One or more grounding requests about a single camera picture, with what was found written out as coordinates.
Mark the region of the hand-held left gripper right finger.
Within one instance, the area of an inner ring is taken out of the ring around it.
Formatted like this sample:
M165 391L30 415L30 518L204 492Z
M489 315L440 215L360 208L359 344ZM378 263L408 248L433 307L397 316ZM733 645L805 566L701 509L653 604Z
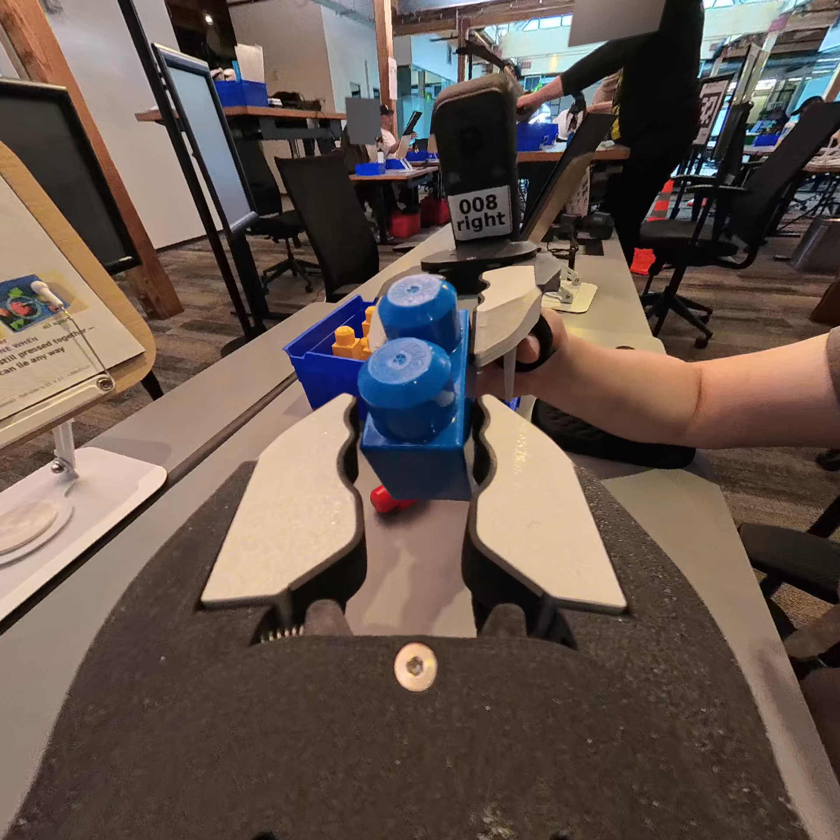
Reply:
M481 396L476 412L476 464L484 457L487 473L470 502L472 544L557 606L623 613L627 599L572 460L495 396Z

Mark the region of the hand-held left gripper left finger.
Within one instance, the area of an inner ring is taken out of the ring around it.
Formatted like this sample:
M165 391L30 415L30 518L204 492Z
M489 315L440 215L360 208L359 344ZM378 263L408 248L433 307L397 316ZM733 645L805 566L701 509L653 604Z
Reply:
M204 607L270 603L361 546L357 437L356 400L340 394L268 445L203 589Z

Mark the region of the blue plastic bin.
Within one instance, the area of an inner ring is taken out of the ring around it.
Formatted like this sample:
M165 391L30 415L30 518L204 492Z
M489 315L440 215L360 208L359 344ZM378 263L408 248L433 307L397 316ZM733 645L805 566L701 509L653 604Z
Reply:
M340 394L349 394L360 399L358 376L365 360L334 358L333 334L336 328L348 325L361 339L364 311L370 306L377 307L383 296L377 299L376 304L364 301L361 297L352 298L349 303L339 306L336 311L287 345L286 351L312 408L319 408ZM468 311L469 358L473 358L471 339L476 305Z

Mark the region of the blue two-stud building block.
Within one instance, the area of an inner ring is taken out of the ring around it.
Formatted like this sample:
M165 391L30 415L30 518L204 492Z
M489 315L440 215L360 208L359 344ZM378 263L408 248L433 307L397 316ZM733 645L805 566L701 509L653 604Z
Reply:
M393 283L376 314L385 341L358 376L364 456L396 500L467 501L469 314L427 273Z

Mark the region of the person's right forearm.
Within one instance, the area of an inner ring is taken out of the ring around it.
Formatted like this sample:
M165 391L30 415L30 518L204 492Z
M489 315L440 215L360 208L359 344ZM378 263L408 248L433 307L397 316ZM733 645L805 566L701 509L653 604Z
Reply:
M696 362L573 342L563 409L607 433L706 449L838 445L826 334Z

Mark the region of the person's right hand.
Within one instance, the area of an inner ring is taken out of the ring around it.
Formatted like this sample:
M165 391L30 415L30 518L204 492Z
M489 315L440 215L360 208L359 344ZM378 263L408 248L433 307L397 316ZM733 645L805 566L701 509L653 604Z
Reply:
M551 356L533 371L514 371L511 389L506 387L504 368L490 363L476 376L474 397L490 395L506 402L514 396L536 396L548 401L565 386L571 373L574 336L568 333L558 312L544 308L541 317L551 330Z

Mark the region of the clear and white stand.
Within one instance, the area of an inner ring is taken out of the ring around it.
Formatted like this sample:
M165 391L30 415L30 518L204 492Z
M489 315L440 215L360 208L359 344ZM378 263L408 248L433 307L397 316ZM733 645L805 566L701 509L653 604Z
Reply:
M588 312L597 293L597 285L582 281L579 273L569 266L561 269L557 281L556 290L546 290L542 294L542 308L570 314Z

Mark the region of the black tilted board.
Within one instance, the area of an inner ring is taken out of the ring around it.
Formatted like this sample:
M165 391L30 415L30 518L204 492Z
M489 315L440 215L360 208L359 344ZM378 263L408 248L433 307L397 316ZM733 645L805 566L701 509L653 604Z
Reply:
M538 192L530 197L520 239L537 244L573 197L592 163L598 145L609 135L616 115L588 113Z

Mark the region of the black office chair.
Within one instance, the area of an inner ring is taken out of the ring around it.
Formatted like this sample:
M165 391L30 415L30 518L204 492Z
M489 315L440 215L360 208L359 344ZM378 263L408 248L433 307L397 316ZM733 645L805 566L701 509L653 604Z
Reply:
M695 341L698 349L708 346L711 310L692 306L679 294L686 270L749 267L769 234L784 195L838 125L838 101L813 105L745 185L693 185L695 197L705 199L695 222L669 219L642 225L637 244L654 252L654 264L640 302L646 319L655 319L654 337L673 312L700 332Z
M318 260L325 300L356 288L380 270L375 235L340 152L276 157L276 168Z
M298 213L294 209L284 211L277 179L259 142L235 138L234 146L258 214L258 220L250 226L248 232L269 238L275 244L283 242L286 245L287 257L261 272L259 277L263 291L267 291L271 281L290 272L294 277L304 279L305 291L312 292L308 271L320 271L320 268L318 264L298 259L292 250L293 245L298 248L301 246L299 235L305 231Z

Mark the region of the printed instruction sheet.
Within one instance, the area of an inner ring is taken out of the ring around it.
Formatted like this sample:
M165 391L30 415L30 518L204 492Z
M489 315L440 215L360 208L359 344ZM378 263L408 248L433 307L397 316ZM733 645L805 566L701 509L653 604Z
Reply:
M112 280L85 245L82 271L2 179L1 412L6 420L143 347L94 280Z

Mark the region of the grey waste bin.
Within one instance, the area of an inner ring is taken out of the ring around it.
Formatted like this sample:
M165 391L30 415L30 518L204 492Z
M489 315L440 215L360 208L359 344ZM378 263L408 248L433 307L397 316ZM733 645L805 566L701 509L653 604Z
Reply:
M839 268L839 218L814 219L794 249L790 265L805 273L834 276Z

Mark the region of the black framed board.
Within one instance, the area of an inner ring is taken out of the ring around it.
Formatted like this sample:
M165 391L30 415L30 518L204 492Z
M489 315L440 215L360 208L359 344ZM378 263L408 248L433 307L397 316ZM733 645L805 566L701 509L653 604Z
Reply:
M112 276L140 256L67 89L1 79L1 141Z

